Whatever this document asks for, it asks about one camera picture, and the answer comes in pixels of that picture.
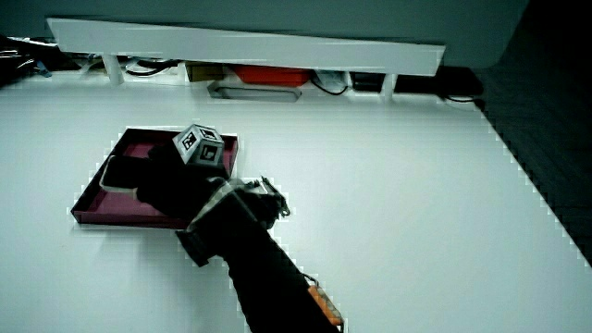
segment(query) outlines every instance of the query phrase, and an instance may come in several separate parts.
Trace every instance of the cube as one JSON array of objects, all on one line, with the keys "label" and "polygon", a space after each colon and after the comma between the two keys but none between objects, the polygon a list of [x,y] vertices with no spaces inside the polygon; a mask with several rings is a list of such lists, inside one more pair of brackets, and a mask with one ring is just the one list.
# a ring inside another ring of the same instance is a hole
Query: cube
[{"label": "cube", "polygon": [[213,129],[193,124],[173,138],[186,165],[221,167],[224,141]]}]

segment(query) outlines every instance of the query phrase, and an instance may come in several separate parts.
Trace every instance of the maroon tray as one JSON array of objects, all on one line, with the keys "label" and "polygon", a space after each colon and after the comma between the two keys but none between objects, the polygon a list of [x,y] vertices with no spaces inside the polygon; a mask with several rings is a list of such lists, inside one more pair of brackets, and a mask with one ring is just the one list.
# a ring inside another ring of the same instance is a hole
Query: maroon tray
[{"label": "maroon tray", "polygon": [[[148,151],[153,146],[164,144],[177,134],[178,131],[169,130],[126,129],[110,155],[148,157]],[[224,167],[231,175],[239,150],[238,137],[224,134],[221,137],[225,144]],[[103,190],[99,181],[105,165],[106,160],[70,211],[78,223],[173,229],[184,229],[190,224],[189,220],[166,216],[148,203],[133,200],[124,193]]]}]

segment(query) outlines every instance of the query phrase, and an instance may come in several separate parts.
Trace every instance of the white table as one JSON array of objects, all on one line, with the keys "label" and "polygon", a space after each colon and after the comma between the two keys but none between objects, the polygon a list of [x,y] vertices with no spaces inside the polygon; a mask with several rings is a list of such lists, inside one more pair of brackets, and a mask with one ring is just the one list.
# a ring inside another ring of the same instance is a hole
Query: white table
[{"label": "white table", "polygon": [[0,90],[0,331],[246,329],[221,261],[192,265],[171,230],[69,213],[127,126],[193,121],[238,133],[236,176],[287,194],[272,234],[349,332],[592,330],[590,267],[478,111],[307,88],[295,104],[106,77]]}]

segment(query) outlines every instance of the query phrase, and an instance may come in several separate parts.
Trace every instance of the metal clamp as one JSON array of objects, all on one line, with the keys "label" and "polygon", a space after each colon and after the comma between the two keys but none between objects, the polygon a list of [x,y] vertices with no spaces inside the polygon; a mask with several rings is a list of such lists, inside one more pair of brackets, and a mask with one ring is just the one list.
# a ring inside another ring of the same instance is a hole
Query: metal clamp
[{"label": "metal clamp", "polygon": [[272,192],[277,194],[280,198],[280,211],[282,217],[286,217],[290,215],[290,209],[288,208],[288,204],[286,203],[286,198],[269,182],[269,180],[263,176],[261,176],[261,180],[263,181],[263,185],[268,192]]}]

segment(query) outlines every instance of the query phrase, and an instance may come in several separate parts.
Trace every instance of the red object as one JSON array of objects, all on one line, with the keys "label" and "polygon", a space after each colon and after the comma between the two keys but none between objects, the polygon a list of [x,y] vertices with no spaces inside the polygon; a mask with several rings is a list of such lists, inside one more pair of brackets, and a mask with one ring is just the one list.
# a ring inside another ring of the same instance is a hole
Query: red object
[{"label": "red object", "polygon": [[300,87],[311,77],[310,69],[274,68],[268,66],[232,66],[245,83]]},{"label": "red object", "polygon": [[[153,129],[127,129],[110,155],[148,157],[148,151],[157,144],[172,140],[178,131]],[[239,150],[238,137],[221,135],[224,140],[224,167],[229,175]],[[191,221],[166,216],[148,203],[133,200],[127,194],[108,192],[99,181],[105,171],[106,160],[92,178],[71,213],[78,223],[143,228],[185,229]]]}]

